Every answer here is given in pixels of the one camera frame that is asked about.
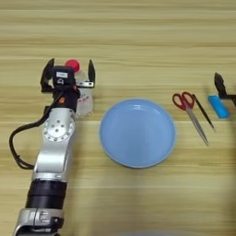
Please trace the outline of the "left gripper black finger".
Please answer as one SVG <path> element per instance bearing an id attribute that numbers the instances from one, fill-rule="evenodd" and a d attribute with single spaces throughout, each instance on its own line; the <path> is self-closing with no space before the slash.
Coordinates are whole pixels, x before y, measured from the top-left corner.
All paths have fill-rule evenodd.
<path id="1" fill-rule="evenodd" d="M 54 66 L 54 59 L 52 58 L 42 71 L 41 82 L 40 82 L 42 93 L 50 93 L 53 91 L 53 87 L 49 84 L 49 81 L 52 79 L 53 76 L 53 66 Z"/>
<path id="2" fill-rule="evenodd" d="M 88 79 L 90 82 L 94 82 L 95 81 L 95 67 L 94 64 L 92 63 L 92 61 L 89 61 L 88 63 Z"/>

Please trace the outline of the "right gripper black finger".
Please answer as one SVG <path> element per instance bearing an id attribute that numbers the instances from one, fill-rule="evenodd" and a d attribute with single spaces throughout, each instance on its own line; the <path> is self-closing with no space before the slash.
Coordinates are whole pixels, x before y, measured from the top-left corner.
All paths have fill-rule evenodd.
<path id="1" fill-rule="evenodd" d="M 217 88 L 219 96 L 225 96 L 227 94 L 227 92 L 226 92 L 226 88 L 224 86 L 224 80 L 219 73 L 215 74 L 214 81 L 215 81 L 215 86 Z"/>

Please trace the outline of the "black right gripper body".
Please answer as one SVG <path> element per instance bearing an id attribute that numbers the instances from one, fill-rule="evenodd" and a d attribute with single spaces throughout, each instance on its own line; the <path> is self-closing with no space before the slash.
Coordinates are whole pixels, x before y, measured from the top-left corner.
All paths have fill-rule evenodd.
<path id="1" fill-rule="evenodd" d="M 231 100 L 236 107 L 236 95 L 219 95 L 222 100 Z"/>

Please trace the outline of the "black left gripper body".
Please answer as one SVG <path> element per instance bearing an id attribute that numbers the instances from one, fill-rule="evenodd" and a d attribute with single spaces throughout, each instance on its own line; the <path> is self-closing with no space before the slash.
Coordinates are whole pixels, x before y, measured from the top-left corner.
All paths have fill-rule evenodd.
<path id="1" fill-rule="evenodd" d="M 76 111 L 83 105 L 89 103 L 91 98 L 90 89 L 94 88 L 94 83 L 89 81 L 78 82 L 71 86 L 59 86 L 53 89 L 54 108 L 68 108 Z"/>

